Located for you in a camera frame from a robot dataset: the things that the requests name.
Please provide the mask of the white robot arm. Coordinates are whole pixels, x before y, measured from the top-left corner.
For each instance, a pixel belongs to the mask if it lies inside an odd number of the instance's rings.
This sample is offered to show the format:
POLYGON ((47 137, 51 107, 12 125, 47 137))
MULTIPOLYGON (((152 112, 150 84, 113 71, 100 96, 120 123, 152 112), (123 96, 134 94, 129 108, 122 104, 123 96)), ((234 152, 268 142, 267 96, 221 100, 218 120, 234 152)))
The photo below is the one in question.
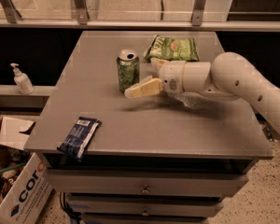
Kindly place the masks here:
POLYGON ((128 98, 169 94, 247 101, 280 134, 280 88, 265 78, 253 64, 234 52, 224 52, 210 62, 166 61, 153 58, 155 77, 148 76, 125 90, 128 98))

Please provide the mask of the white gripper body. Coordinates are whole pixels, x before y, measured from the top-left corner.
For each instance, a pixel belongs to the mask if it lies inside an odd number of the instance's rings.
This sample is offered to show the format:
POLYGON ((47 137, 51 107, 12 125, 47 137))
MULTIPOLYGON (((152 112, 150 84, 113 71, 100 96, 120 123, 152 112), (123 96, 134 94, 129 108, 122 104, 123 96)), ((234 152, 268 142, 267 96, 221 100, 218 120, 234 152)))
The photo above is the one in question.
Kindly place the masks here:
POLYGON ((167 93, 182 93, 185 61, 166 62, 159 71, 159 78, 167 93))

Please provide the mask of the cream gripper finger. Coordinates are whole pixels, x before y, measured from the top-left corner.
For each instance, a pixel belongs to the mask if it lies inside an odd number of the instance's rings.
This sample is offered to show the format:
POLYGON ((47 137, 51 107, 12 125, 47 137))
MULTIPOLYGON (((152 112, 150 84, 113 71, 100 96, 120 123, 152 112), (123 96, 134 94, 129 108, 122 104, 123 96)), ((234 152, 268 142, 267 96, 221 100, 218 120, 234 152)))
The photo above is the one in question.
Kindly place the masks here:
POLYGON ((160 70, 167 63, 167 60, 159 59, 159 58, 151 58, 150 62, 151 62, 151 65, 156 70, 160 70))
POLYGON ((132 85, 128 88, 124 95, 127 98, 141 98, 146 96, 153 96, 163 91, 162 81, 153 76, 148 76, 142 79, 139 83, 132 85))

